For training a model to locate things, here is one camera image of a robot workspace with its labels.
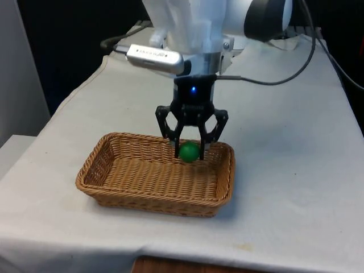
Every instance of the black background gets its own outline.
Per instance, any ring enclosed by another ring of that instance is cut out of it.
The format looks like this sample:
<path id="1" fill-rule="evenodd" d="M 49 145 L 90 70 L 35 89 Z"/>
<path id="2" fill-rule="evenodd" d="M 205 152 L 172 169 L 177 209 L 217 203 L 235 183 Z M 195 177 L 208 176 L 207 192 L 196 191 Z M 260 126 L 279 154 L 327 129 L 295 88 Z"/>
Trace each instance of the black background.
<path id="1" fill-rule="evenodd" d="M 307 2 L 332 55 L 364 85 L 364 56 L 359 55 L 364 1 Z M 148 19 L 141 0 L 18 0 L 18 4 L 51 113 L 101 64 L 101 40 L 124 34 L 137 20 Z M 298 5 L 291 24 L 306 25 Z M 343 82 L 363 131 L 364 92 Z"/>

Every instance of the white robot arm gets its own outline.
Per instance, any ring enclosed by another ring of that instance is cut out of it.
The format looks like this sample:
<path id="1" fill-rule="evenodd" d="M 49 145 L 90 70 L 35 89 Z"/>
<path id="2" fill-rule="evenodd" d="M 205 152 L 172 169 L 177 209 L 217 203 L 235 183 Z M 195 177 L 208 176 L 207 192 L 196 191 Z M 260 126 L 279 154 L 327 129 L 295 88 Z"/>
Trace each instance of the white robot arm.
<path id="1" fill-rule="evenodd" d="M 267 42 L 281 34 L 292 14 L 292 0 L 143 0 L 155 27 L 150 47 L 132 45 L 125 50 L 132 65 L 176 75 L 173 101 L 159 106 L 156 117 L 162 136 L 175 144 L 184 126 L 198 127 L 200 159 L 210 143 L 218 141 L 228 113 L 213 105 L 216 73 L 225 53 L 242 35 Z M 172 112 L 177 126 L 171 130 L 166 117 Z M 217 124 L 206 132 L 205 122 L 215 115 Z"/>

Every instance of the woven basket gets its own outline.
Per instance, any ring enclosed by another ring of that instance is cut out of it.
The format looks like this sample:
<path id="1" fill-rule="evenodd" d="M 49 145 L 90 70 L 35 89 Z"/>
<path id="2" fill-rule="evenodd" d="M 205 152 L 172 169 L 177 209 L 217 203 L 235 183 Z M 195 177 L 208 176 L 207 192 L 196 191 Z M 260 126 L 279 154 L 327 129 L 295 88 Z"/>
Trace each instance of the woven basket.
<path id="1" fill-rule="evenodd" d="M 173 155 L 163 138 L 111 133 L 87 158 L 76 186 L 102 206 L 213 217 L 231 199 L 233 149 L 213 143 L 205 160 L 194 163 Z"/>

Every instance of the white tablecloth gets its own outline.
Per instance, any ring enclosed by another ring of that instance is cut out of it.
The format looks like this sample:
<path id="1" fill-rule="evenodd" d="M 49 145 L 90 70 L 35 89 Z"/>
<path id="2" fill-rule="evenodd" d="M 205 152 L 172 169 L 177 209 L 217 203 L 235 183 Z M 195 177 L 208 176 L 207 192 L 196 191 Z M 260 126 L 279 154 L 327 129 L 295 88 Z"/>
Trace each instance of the white tablecloth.
<path id="1" fill-rule="evenodd" d="M 250 43 L 226 74 L 291 75 L 307 58 Z M 221 81 L 235 149 L 232 201 L 211 219 L 102 208 L 75 187 L 112 131 L 160 135 L 173 83 L 125 60 L 100 69 L 60 106 L 0 181 L 0 272 L 123 272 L 139 255 L 279 272 L 364 272 L 364 143 L 324 52 L 287 84 Z M 184 137 L 197 137 L 185 130 Z"/>

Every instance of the black cable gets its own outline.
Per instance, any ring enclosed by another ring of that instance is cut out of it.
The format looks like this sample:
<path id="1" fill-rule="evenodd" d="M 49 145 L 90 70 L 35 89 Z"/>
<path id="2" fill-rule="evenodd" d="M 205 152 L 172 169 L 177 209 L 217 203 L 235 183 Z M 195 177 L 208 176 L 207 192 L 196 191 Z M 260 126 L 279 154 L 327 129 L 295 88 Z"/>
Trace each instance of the black cable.
<path id="1" fill-rule="evenodd" d="M 312 20 L 312 16 L 311 16 L 311 12 L 307 6 L 307 3 L 305 0 L 298 0 L 300 2 L 300 7 L 302 9 L 302 12 L 304 13 L 307 23 L 310 26 L 311 29 L 311 33 L 312 35 L 312 47 L 311 47 L 311 51 L 309 53 L 309 56 L 307 58 L 307 61 L 304 63 L 304 65 L 300 68 L 300 70 L 298 70 L 294 75 L 292 75 L 289 78 L 286 78 L 285 80 L 281 80 L 281 81 L 275 81 L 275 82 L 264 82 L 264 81 L 257 81 L 257 80 L 253 80 L 251 78 L 245 78 L 245 77 L 241 77 L 241 76 L 217 76 L 218 80 L 238 80 L 238 81 L 247 81 L 247 82 L 252 82 L 253 84 L 260 84 L 260 85 L 269 85 L 269 86 L 273 86 L 273 85 L 280 85 L 280 84 L 284 84 L 286 82 L 289 82 L 291 80 L 293 80 L 294 78 L 296 78 L 299 74 L 301 74 L 303 72 L 303 70 L 306 69 L 306 67 L 309 65 L 309 63 L 312 60 L 313 54 L 315 52 L 316 49 L 316 34 L 315 34 L 315 25 L 313 24 L 313 20 Z"/>
<path id="2" fill-rule="evenodd" d="M 326 46 L 324 45 L 324 43 L 318 39 L 318 42 L 320 43 L 320 45 L 322 46 L 323 50 L 325 51 L 326 55 L 329 57 L 329 60 L 331 61 L 332 65 L 334 67 L 337 67 L 341 73 L 353 84 L 355 85 L 358 89 L 364 91 L 364 87 L 360 86 L 359 84 L 357 84 L 345 71 L 344 69 L 339 65 L 339 63 L 337 62 L 337 60 L 335 60 L 335 58 L 330 54 L 329 50 L 326 48 Z"/>
<path id="3" fill-rule="evenodd" d="M 114 50 L 114 48 L 113 48 L 114 45 L 116 45 L 121 39 L 125 39 L 127 37 L 130 37 L 130 36 L 138 33 L 139 31 L 142 31 L 142 30 L 146 29 L 150 25 L 151 25 L 151 23 L 148 23 L 148 24 L 145 24 L 144 26 L 140 26 L 136 30 L 133 30 L 133 31 L 128 32 L 127 34 L 124 34 L 124 35 L 121 35 L 121 36 L 107 38 L 107 39 L 101 41 L 100 47 L 101 47 L 101 49 L 106 50 L 106 51 Z"/>

